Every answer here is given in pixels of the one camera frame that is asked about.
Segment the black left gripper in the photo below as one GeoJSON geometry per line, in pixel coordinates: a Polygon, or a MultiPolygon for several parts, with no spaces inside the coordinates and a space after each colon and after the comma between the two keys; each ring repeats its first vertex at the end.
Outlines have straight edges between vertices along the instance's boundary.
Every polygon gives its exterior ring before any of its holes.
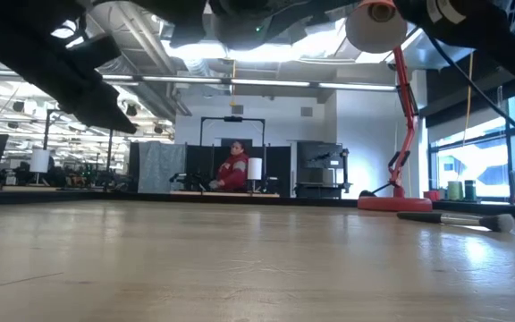
{"type": "Polygon", "coordinates": [[[118,91],[102,80],[85,82],[74,64],[97,68],[119,57],[114,37],[103,33],[67,50],[52,35],[83,12],[75,0],[0,0],[0,63],[81,123],[133,134],[137,128],[118,106],[118,91]]]}

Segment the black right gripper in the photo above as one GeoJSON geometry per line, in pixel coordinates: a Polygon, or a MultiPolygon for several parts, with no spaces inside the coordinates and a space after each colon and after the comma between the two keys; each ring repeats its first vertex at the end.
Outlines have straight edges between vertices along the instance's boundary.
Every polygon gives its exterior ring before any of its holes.
{"type": "Polygon", "coordinates": [[[170,15],[172,48],[196,44],[206,35],[203,15],[212,11],[211,30],[230,49],[253,49],[311,17],[327,21],[326,13],[360,0],[178,0],[170,15]]]}

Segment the grey round-head makeup brush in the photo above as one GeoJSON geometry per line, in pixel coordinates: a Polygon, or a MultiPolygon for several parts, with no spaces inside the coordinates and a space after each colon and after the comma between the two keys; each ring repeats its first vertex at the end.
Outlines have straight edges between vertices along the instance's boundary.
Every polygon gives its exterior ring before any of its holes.
{"type": "Polygon", "coordinates": [[[510,214],[472,216],[438,212],[398,212],[397,217],[403,220],[431,224],[481,226],[498,233],[510,233],[515,225],[515,219],[510,214]]]}

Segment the ceiling light bar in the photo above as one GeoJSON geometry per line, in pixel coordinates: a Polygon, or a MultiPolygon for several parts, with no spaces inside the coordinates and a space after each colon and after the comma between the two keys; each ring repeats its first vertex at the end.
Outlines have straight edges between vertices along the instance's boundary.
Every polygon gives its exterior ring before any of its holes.
{"type": "Polygon", "coordinates": [[[181,76],[141,76],[141,75],[104,75],[105,81],[119,82],[163,82],[203,85],[232,85],[232,86],[263,86],[307,89],[338,89],[392,92],[396,90],[392,85],[375,85],[363,83],[315,82],[302,80],[258,80],[239,78],[212,78],[212,77],[181,77],[181,76]]]}

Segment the grey cloth panel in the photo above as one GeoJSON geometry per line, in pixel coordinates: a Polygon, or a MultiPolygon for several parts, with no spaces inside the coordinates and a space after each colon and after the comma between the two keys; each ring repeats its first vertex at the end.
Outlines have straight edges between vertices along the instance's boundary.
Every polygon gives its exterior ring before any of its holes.
{"type": "Polygon", "coordinates": [[[185,145],[157,141],[141,142],[138,193],[169,193],[173,189],[170,178],[185,170],[185,161],[185,145]]]}

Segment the white shade table lamp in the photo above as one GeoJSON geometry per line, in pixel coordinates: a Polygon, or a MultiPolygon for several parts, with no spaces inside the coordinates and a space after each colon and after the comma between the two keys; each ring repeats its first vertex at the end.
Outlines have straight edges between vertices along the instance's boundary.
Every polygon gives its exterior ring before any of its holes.
{"type": "Polygon", "coordinates": [[[263,159],[251,157],[248,162],[248,181],[250,182],[251,192],[257,192],[258,184],[263,178],[263,159]]]}

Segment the person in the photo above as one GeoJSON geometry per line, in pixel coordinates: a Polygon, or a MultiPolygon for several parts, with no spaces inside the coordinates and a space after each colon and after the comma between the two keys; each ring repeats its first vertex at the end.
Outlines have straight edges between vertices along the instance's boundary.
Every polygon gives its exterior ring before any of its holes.
{"type": "Polygon", "coordinates": [[[220,165],[216,178],[209,184],[213,191],[241,191],[248,178],[249,156],[244,144],[235,140],[230,156],[220,165]]]}

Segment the black partition screen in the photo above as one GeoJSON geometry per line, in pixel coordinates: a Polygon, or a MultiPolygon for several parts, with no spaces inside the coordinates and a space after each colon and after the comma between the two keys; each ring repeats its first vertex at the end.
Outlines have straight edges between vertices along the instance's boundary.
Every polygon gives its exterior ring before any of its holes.
{"type": "MultiPolygon", "coordinates": [[[[291,195],[291,148],[251,147],[249,157],[265,157],[265,177],[276,178],[275,188],[282,198],[291,195]]],[[[230,155],[227,147],[188,146],[186,148],[185,173],[194,174],[208,184],[216,178],[221,164],[230,155]]]]}

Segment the black equipment cabinet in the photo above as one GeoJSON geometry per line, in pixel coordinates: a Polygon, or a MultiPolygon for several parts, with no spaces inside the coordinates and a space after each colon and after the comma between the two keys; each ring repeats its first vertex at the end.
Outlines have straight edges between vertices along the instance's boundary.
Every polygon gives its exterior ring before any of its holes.
{"type": "Polygon", "coordinates": [[[297,143],[294,192],[300,199],[341,199],[350,192],[349,150],[342,144],[319,141],[297,143]]]}

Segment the wooden background table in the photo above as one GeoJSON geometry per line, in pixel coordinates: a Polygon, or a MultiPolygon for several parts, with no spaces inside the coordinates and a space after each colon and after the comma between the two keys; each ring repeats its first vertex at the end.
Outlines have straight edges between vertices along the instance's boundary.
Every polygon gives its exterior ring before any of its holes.
{"type": "Polygon", "coordinates": [[[207,196],[207,197],[240,197],[240,198],[280,198],[279,194],[255,192],[216,192],[216,191],[171,191],[171,195],[207,196]]]}

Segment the red desk lamp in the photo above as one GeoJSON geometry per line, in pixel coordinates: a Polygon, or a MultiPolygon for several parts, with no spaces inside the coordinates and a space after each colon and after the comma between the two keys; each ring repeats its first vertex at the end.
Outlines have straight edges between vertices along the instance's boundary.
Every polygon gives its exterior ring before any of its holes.
{"type": "Polygon", "coordinates": [[[393,0],[361,0],[346,21],[346,36],[357,49],[370,53],[393,53],[397,74],[396,90],[406,118],[407,131],[401,149],[395,153],[388,165],[393,188],[391,197],[378,197],[376,193],[363,192],[359,196],[358,208],[363,210],[393,212],[425,212],[432,209],[432,201],[422,198],[407,198],[402,186],[402,169],[410,156],[410,146],[418,127],[418,107],[409,84],[403,44],[408,31],[407,22],[393,0]]]}

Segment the black gantry frame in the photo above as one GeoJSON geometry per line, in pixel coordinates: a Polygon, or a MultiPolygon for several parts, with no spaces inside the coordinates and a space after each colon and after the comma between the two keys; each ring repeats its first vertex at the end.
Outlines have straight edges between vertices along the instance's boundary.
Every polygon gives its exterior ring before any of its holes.
{"type": "Polygon", "coordinates": [[[64,190],[107,190],[115,182],[114,133],[46,112],[43,148],[50,153],[49,184],[64,190]]]}
{"type": "MultiPolygon", "coordinates": [[[[230,123],[243,123],[243,122],[261,122],[262,123],[262,143],[265,143],[265,129],[266,129],[266,121],[263,120],[263,119],[248,119],[248,118],[243,118],[243,117],[239,117],[239,116],[224,116],[222,118],[218,118],[218,117],[201,117],[201,121],[200,121],[200,134],[199,134],[199,145],[201,146],[202,143],[203,143],[203,132],[204,132],[204,122],[206,120],[222,120],[226,123],[230,122],[230,123]]],[[[245,141],[244,140],[239,140],[241,141],[244,146],[245,146],[245,141]]],[[[248,149],[246,148],[245,146],[245,151],[246,151],[246,154],[249,156],[250,158],[250,154],[249,152],[251,152],[251,150],[248,152],[248,149]]]]}

